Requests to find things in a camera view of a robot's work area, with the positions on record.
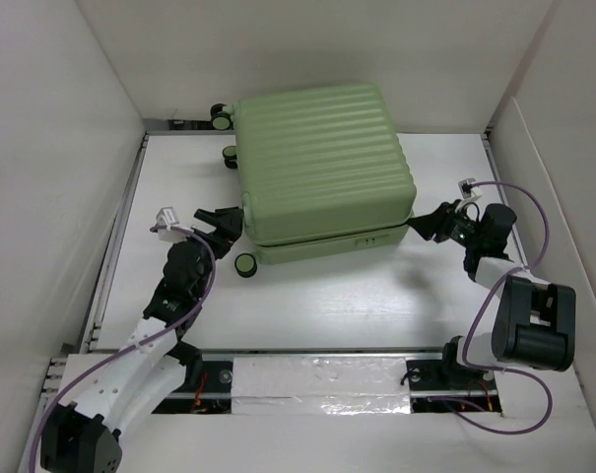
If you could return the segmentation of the green hard-shell suitcase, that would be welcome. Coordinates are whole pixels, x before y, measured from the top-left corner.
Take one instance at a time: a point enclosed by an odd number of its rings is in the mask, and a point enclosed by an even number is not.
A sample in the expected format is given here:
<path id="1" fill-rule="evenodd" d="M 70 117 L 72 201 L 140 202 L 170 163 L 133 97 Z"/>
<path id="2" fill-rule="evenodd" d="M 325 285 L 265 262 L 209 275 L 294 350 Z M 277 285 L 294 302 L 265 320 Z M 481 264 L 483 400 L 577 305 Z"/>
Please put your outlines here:
<path id="1" fill-rule="evenodd" d="M 374 83 L 216 103 L 210 124 L 232 130 L 245 234 L 243 278 L 282 264 L 397 245 L 417 187 L 383 94 Z"/>

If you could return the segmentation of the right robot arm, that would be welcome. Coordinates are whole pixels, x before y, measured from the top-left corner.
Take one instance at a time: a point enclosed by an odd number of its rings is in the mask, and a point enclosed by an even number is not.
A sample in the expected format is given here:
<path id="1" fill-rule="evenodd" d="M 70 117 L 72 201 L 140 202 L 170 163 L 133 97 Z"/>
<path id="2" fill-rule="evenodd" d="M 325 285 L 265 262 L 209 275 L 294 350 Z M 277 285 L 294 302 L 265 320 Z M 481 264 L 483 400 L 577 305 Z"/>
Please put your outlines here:
<path id="1" fill-rule="evenodd" d="M 409 221 L 425 240 L 463 246 L 465 272 L 489 290 L 469 333 L 453 338 L 453 354 L 437 363 L 437 375 L 449 387 L 464 384 L 473 370 L 524 366 L 564 372 L 573 362 L 575 290 L 536 278 L 509 259 L 505 248 L 516 220 L 509 207 L 497 203 L 473 220 L 455 201 Z"/>

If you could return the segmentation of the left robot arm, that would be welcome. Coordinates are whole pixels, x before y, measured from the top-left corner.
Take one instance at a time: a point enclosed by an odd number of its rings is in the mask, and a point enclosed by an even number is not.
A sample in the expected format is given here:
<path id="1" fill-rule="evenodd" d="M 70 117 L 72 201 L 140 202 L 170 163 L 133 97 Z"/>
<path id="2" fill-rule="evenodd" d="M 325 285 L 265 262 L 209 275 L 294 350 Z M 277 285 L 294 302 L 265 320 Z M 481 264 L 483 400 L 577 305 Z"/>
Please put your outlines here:
<path id="1" fill-rule="evenodd" d="M 151 230 L 170 242 L 163 276 L 122 348 L 62 388 L 43 414 L 28 469 L 114 472 L 130 435 L 177 388 L 201 381 L 202 356 L 182 338 L 199 315 L 216 263 L 240 238 L 238 207 L 199 209 L 205 233 L 183 227 L 173 208 L 160 210 Z"/>

